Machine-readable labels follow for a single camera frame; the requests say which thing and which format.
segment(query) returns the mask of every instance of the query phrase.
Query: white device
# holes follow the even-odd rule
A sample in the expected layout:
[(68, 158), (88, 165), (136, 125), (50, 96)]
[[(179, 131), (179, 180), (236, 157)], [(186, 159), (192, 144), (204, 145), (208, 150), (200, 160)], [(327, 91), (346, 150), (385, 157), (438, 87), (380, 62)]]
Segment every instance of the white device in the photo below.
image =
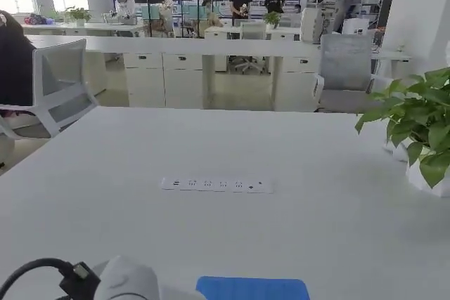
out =
[(367, 35), (369, 19), (352, 18), (345, 19), (342, 26), (342, 34)]
[(152, 268), (124, 256), (116, 256), (93, 271), (101, 280), (94, 300), (206, 300), (197, 291), (161, 285)]
[(320, 44), (324, 20), (321, 8), (305, 8), (300, 24), (300, 40)]

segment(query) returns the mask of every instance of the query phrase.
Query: white office chair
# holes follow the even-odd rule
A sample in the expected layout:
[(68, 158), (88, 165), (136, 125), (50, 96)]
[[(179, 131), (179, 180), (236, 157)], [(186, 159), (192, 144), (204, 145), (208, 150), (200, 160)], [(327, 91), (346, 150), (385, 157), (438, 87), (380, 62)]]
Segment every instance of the white office chair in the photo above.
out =
[(11, 140), (53, 138), (98, 105), (83, 78), (86, 39), (38, 48), (33, 54), (33, 105), (0, 105), (29, 112), (37, 123), (16, 129), (0, 117), (0, 164), (12, 152)]
[[(240, 24), (240, 38), (249, 40), (265, 40), (266, 39), (266, 24), (264, 22), (242, 22)], [(264, 67), (257, 64), (256, 59), (251, 56), (244, 58), (245, 62), (236, 65), (236, 69), (242, 68), (242, 74), (248, 69), (255, 68), (262, 74)]]
[(372, 43), (367, 36), (321, 37), (321, 64), (316, 83), (319, 111), (360, 113), (378, 105), (369, 97), (392, 79), (371, 74)]

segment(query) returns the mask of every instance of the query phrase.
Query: chair armrest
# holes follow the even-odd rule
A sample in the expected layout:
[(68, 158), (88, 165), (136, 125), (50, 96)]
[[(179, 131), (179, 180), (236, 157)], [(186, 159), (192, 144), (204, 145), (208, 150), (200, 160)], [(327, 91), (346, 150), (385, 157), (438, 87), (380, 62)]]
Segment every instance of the chair armrest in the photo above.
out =
[(316, 81), (312, 87), (312, 97), (319, 104), (319, 100), (322, 96), (323, 86), (325, 85), (325, 79), (321, 77), (319, 74), (314, 74), (316, 77)]
[(367, 93), (384, 91), (387, 87), (390, 86), (392, 81), (394, 81), (394, 79), (372, 74), (371, 82), (367, 88)]

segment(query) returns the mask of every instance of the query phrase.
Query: white pillar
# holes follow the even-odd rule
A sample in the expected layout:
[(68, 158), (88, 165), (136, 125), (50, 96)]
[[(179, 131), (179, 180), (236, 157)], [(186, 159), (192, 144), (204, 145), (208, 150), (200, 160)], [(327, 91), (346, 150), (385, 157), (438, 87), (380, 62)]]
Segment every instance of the white pillar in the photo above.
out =
[(392, 0), (383, 48), (404, 46), (416, 74), (446, 67), (449, 23), (450, 0)]

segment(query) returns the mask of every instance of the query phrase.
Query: mesh chair back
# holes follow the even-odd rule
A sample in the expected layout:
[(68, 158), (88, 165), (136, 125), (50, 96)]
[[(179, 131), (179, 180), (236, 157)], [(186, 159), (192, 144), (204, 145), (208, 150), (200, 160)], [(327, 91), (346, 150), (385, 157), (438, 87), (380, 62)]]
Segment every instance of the mesh chair back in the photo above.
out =
[(243, 22), (240, 26), (240, 38), (247, 40), (265, 40), (266, 24), (264, 22)]
[(324, 89), (365, 91), (371, 82), (371, 54), (367, 36), (323, 35), (319, 74), (325, 79)]

